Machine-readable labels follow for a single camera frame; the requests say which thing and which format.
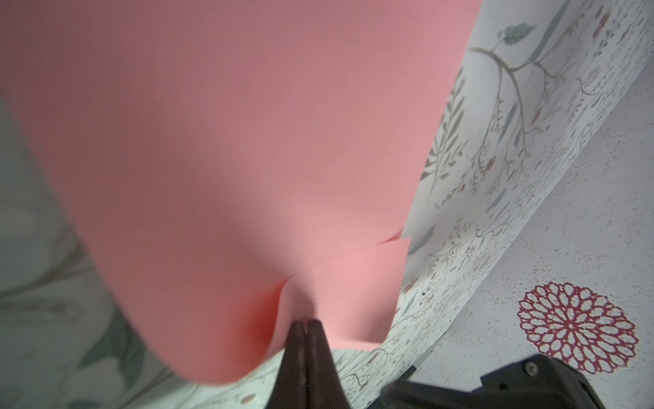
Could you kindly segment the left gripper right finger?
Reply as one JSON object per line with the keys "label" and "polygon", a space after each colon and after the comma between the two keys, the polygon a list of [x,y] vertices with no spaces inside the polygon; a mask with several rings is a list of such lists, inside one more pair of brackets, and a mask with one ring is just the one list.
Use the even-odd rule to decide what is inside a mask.
{"label": "left gripper right finger", "polygon": [[319,320],[307,326],[308,408],[350,409],[338,377],[325,329]]}

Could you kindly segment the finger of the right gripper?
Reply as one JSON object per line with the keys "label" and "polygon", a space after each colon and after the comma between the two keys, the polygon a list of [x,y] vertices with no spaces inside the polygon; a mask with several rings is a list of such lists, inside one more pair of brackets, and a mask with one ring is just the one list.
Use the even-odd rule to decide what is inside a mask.
{"label": "finger of the right gripper", "polygon": [[605,405],[587,378],[565,362],[534,354],[480,378],[472,391],[397,381],[381,391],[388,408],[601,409]]}

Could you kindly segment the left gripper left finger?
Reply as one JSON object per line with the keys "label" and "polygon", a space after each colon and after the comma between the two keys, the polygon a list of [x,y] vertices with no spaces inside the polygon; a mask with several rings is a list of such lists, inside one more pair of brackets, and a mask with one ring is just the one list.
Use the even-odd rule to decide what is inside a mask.
{"label": "left gripper left finger", "polygon": [[305,409],[308,405],[307,333],[302,321],[289,329],[284,355],[265,409]]}

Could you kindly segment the pink square paper sheet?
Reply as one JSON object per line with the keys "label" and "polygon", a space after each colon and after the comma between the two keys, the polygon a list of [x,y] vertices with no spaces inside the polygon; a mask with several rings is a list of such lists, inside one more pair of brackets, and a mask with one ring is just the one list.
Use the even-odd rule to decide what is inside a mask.
{"label": "pink square paper sheet", "polygon": [[4,1],[1,94],[113,298],[231,383],[393,323],[477,1]]}

